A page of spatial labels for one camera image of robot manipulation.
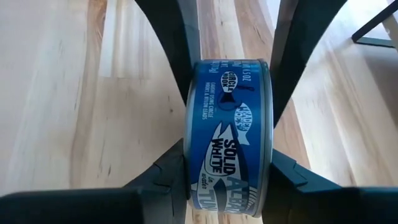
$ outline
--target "blue label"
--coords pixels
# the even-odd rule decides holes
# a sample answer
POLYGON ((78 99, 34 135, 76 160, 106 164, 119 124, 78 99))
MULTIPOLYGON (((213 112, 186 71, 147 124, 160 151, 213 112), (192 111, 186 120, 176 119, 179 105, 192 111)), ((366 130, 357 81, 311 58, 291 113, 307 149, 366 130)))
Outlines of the blue label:
POLYGON ((189 152, 193 204, 253 215, 261 183, 261 62, 205 60, 198 66, 189 152))

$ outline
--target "fish logo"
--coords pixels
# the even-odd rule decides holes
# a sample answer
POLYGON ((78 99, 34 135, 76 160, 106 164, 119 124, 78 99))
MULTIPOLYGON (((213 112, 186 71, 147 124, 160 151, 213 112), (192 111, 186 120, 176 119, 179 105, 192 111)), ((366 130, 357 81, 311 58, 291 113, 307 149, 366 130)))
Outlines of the fish logo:
POLYGON ((222 134, 220 134, 221 127, 222 124, 220 123, 207 148, 205 159, 206 172, 214 176, 234 174, 236 168, 239 167, 236 153, 238 142, 234 140, 231 125, 228 125, 222 134))
POLYGON ((238 76, 234 72, 224 72, 221 76, 221 86, 223 87, 224 95, 221 98, 221 103, 235 103, 232 96, 232 91, 238 85, 238 76))
POLYGON ((251 124, 253 122, 253 115, 250 108, 245 103, 242 103, 241 106, 236 108, 234 120, 238 132, 239 143, 249 146, 250 143, 246 138, 246 134, 250 130, 251 124))
POLYGON ((245 213, 252 205, 248 168, 232 124, 222 127, 220 123, 214 131, 191 191, 202 209, 245 213))

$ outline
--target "wooden floor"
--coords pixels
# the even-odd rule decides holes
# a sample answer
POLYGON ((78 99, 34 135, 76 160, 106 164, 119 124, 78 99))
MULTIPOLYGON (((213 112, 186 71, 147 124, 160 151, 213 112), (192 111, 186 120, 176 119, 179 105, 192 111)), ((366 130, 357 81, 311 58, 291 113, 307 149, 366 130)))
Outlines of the wooden floor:
MULTIPOLYGON (((348 1, 275 129, 276 149, 341 185, 398 185, 397 51, 349 39, 386 6, 348 1)), ((269 61, 278 7, 198 0, 203 58, 269 61)), ((182 137, 184 104, 132 0, 0 0, 0 52, 0 194, 122 186, 182 137)), ((187 223, 262 222, 189 208, 187 223)))

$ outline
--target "tuna can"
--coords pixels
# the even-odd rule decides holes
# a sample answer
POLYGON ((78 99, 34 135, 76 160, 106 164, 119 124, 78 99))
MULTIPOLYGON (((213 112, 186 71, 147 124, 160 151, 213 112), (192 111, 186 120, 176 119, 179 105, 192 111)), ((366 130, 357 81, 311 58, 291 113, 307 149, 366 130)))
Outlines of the tuna can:
POLYGON ((197 209, 261 216, 272 158, 272 92, 262 60, 203 60, 187 103, 184 156, 197 209))

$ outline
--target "white fish graphic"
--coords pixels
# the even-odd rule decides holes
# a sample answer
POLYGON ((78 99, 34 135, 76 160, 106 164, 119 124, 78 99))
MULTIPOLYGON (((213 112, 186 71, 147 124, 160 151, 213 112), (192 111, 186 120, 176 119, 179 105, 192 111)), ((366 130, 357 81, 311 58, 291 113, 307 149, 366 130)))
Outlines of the white fish graphic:
POLYGON ((247 193, 242 192, 248 183, 241 180, 238 142, 233 138, 232 127, 228 125, 223 133, 221 127, 222 123, 214 131, 199 182, 192 184, 191 189, 196 191, 202 209, 239 213, 248 203, 247 193), (243 203, 244 207, 236 205, 237 202, 243 203))
POLYGON ((234 72, 224 72, 221 76, 221 86, 225 93, 232 93, 238 85, 238 76, 234 72))
POLYGON ((248 133, 253 122, 253 115, 250 108, 245 103, 242 103, 240 107, 236 108, 234 120, 236 129, 238 130, 239 143, 249 146, 250 143, 246 138, 246 133, 248 133))

